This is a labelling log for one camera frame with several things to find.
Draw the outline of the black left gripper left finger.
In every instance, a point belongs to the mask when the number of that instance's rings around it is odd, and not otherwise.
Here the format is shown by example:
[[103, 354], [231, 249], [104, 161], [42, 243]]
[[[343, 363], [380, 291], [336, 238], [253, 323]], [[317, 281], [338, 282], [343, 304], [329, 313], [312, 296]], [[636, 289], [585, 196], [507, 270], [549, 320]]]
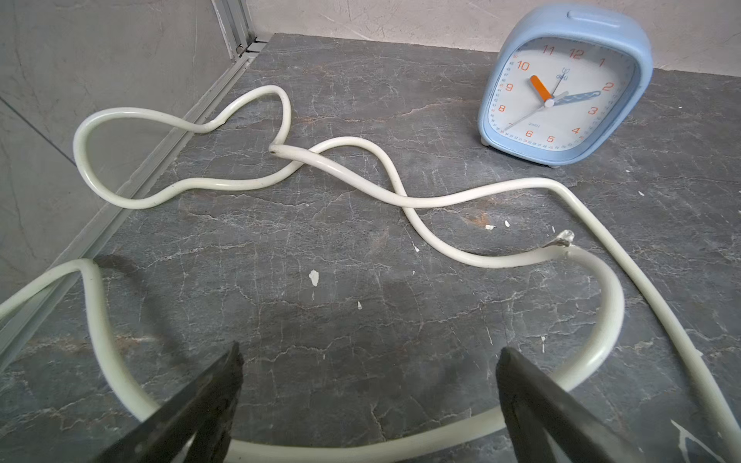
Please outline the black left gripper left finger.
[[224, 462], [243, 384], [239, 344], [94, 462]]

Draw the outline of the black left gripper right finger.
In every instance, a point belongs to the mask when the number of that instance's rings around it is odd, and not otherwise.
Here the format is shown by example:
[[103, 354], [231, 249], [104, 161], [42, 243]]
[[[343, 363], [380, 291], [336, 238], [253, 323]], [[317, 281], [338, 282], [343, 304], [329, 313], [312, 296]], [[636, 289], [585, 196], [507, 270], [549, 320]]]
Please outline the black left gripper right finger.
[[500, 406], [519, 462], [641, 462], [637, 446], [613, 432], [517, 350], [496, 367]]

